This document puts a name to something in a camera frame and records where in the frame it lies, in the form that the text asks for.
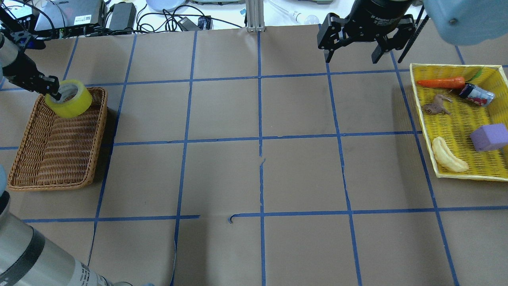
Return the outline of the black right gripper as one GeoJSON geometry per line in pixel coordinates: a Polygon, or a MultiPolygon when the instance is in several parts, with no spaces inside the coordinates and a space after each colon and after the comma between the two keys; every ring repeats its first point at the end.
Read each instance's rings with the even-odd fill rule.
{"type": "Polygon", "coordinates": [[[413,16],[406,14],[411,4],[411,0],[356,0],[346,18],[329,13],[316,36],[325,62],[331,62],[337,49],[354,42],[377,42],[373,64],[391,50],[405,48],[416,30],[413,16]]]}

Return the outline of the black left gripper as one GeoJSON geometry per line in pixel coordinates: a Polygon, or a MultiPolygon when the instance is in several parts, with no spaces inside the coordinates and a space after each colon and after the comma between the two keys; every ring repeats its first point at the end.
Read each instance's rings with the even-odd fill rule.
{"type": "Polygon", "coordinates": [[[16,48],[1,48],[2,76],[29,92],[43,92],[54,100],[61,100],[60,82],[57,77],[46,77],[36,63],[23,51],[16,48]]]}

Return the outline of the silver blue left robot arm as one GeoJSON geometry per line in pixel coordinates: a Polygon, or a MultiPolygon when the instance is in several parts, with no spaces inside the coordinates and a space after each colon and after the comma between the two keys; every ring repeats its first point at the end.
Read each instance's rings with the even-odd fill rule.
{"type": "MultiPolygon", "coordinates": [[[[28,80],[42,76],[37,66],[18,47],[2,39],[2,76],[9,80],[28,80]]],[[[49,89],[36,80],[30,91],[58,94],[58,78],[53,77],[49,89]]],[[[126,281],[113,284],[104,276],[85,266],[71,254],[47,239],[37,229],[27,225],[9,211],[10,194],[7,177],[1,165],[1,285],[2,286],[133,286],[126,281]]]]}

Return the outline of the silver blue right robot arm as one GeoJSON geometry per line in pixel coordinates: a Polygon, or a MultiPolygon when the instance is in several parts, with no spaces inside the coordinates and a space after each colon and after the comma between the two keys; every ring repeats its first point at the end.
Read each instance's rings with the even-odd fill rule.
{"type": "Polygon", "coordinates": [[[330,63],[335,51],[352,43],[376,42],[373,64],[392,50],[401,63],[431,19],[439,36],[455,46],[475,45],[507,34],[506,0],[424,0],[418,17],[408,13],[412,0],[356,0],[345,18],[329,13],[316,36],[330,63]]]}

